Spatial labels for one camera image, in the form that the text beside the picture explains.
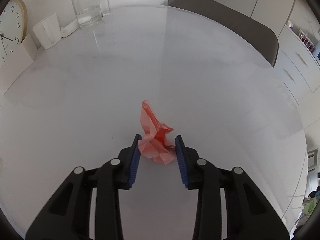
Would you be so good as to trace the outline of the white drawer cabinet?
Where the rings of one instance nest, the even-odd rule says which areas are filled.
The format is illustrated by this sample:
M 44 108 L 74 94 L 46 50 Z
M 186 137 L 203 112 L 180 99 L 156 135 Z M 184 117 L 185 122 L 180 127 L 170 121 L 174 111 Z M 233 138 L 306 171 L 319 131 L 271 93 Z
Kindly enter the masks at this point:
M 279 37 L 274 70 L 298 105 L 319 88 L 319 66 L 308 48 L 287 26 Z

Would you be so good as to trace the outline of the white card box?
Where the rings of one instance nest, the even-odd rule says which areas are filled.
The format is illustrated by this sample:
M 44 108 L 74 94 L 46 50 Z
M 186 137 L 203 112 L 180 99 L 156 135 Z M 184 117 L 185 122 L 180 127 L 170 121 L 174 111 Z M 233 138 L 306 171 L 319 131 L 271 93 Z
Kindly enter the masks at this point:
M 1 65 L 1 95 L 4 95 L 15 80 L 34 62 L 36 53 L 37 47 L 31 35 L 28 34 L 8 60 Z

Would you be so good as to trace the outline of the grey dining chair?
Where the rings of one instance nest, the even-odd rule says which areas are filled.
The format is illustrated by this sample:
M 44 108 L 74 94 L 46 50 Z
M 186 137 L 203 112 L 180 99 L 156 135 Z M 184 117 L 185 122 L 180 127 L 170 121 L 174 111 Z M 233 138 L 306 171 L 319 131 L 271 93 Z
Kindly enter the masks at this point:
M 250 43 L 271 66 L 276 64 L 278 38 L 270 28 L 260 22 L 214 0 L 173 0 L 169 6 L 214 20 Z

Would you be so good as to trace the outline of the clear glass pitcher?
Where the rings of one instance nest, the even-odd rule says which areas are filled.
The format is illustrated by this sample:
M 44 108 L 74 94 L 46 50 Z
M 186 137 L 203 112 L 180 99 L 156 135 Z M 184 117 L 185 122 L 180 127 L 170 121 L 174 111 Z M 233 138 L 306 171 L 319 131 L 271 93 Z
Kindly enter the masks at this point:
M 109 0 L 71 0 L 80 28 L 90 27 L 111 13 Z

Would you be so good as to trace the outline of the pink plastic wrapper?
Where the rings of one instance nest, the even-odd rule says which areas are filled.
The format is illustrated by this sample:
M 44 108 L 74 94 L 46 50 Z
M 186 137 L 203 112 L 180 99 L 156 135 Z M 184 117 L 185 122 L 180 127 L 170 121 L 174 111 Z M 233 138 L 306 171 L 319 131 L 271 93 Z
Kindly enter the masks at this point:
M 142 156 L 167 165 L 176 158 L 175 145 L 167 138 L 174 129 L 157 119 L 149 100 L 142 102 L 140 124 L 144 137 L 138 143 Z

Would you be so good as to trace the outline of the round wall clock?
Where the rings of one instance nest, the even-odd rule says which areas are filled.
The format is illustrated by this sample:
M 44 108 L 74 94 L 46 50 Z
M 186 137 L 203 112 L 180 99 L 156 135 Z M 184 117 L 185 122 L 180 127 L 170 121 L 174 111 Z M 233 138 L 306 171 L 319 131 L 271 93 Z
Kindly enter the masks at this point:
M 27 22 L 25 3 L 22 0 L 10 0 L 1 13 L 1 65 L 24 40 Z

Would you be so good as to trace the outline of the white mug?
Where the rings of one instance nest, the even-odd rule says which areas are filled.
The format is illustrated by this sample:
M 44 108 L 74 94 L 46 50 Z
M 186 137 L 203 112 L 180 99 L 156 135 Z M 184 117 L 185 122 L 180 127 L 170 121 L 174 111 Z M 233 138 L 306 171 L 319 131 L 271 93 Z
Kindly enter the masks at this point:
M 56 13 L 34 25 L 33 32 L 44 50 L 56 45 L 62 38 Z

